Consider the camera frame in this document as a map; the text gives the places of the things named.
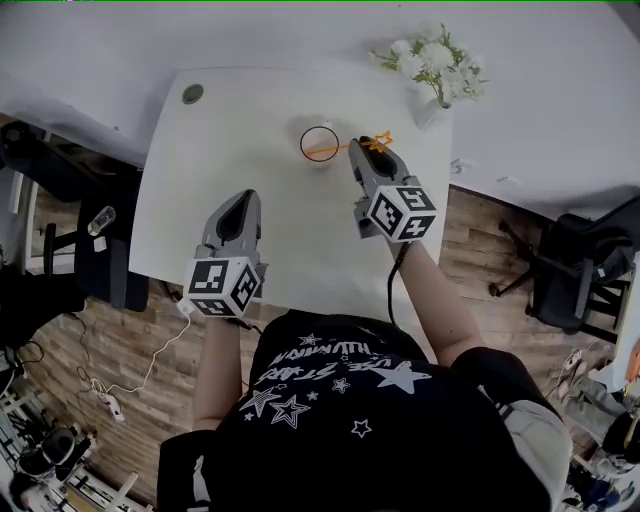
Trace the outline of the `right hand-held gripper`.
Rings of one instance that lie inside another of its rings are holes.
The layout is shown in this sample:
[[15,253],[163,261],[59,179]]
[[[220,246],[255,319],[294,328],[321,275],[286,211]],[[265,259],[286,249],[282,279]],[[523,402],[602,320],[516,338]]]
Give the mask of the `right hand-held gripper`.
[[392,243],[424,238],[437,209],[418,178],[389,147],[383,153],[383,173],[390,180],[377,184],[370,162],[371,137],[354,138],[347,152],[354,178],[363,191],[355,203],[354,217],[361,239],[381,235]]

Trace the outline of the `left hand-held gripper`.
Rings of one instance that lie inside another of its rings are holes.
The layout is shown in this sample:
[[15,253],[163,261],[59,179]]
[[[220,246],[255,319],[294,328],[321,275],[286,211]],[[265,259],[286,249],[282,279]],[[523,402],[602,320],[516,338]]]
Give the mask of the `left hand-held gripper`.
[[[222,246],[237,239],[245,240]],[[262,296],[267,265],[256,246],[262,235],[259,194],[248,189],[228,199],[207,220],[202,244],[187,265],[183,297],[206,317],[242,318]]]

